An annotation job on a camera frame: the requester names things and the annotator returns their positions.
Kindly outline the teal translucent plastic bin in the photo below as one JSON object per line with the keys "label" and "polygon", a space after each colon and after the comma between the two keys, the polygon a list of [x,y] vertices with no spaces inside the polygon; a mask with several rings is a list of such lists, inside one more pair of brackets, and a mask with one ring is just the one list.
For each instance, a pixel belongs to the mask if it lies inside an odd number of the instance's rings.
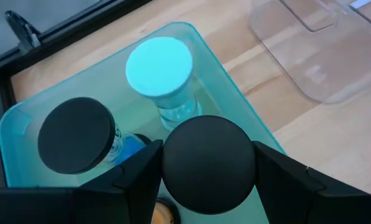
{"label": "teal translucent plastic bin", "polygon": [[[97,100],[111,112],[125,139],[119,156],[143,145],[135,134],[166,140],[169,131],[163,127],[156,106],[136,93],[125,78],[131,52],[154,37],[173,37],[190,49],[194,63],[191,88],[203,114],[227,118],[250,138],[283,152],[196,29],[185,22],[173,22],[5,112],[0,121],[0,151],[7,187],[0,188],[0,224],[149,224],[157,196],[173,201],[163,181],[147,169],[141,171],[152,174],[153,183],[140,180],[135,191],[140,196],[128,197],[128,192],[112,181],[79,191],[78,186],[106,172],[116,180],[127,177],[128,170],[108,161],[81,174],[59,174],[42,162],[37,147],[49,112],[76,97]],[[176,201],[174,204],[179,206],[184,224],[270,224],[259,196],[254,187],[238,207],[219,215],[202,215]]]}

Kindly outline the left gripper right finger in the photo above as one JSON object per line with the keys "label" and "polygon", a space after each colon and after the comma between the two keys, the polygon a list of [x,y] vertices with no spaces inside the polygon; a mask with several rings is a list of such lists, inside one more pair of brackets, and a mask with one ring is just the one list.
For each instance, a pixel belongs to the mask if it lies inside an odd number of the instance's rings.
{"label": "left gripper right finger", "polygon": [[273,224],[358,224],[367,194],[254,141],[256,186]]}

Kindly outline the small black frame clip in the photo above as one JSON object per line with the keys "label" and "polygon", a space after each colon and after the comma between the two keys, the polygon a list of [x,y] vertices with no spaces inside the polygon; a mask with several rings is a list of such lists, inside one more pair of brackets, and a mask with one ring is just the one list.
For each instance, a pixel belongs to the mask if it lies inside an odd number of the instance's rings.
{"label": "small black frame clip", "polygon": [[31,23],[14,11],[6,11],[4,16],[13,33],[19,39],[18,48],[22,55],[41,46],[39,40],[41,32]]}

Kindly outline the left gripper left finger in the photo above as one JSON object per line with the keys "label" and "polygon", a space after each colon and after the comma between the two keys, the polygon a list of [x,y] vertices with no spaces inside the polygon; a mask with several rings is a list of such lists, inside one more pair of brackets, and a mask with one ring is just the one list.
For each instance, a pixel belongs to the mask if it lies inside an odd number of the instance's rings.
{"label": "left gripper left finger", "polygon": [[150,224],[161,182],[163,141],[154,140],[76,189],[76,224]]}

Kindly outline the bottle with black lid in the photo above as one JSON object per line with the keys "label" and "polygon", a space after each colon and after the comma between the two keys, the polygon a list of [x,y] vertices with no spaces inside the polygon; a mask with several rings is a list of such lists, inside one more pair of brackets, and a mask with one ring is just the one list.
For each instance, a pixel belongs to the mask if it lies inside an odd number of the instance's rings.
{"label": "bottle with black lid", "polygon": [[42,162],[60,174],[110,169],[151,140],[123,132],[111,111],[98,100],[77,97],[54,108],[42,123],[38,151]]}

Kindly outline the clear plastic bin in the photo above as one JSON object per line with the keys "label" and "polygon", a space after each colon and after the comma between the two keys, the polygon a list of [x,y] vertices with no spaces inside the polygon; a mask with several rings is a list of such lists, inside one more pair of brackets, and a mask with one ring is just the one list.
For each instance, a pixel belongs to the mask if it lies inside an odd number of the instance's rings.
{"label": "clear plastic bin", "polygon": [[371,0],[256,0],[250,28],[312,100],[371,87]]}

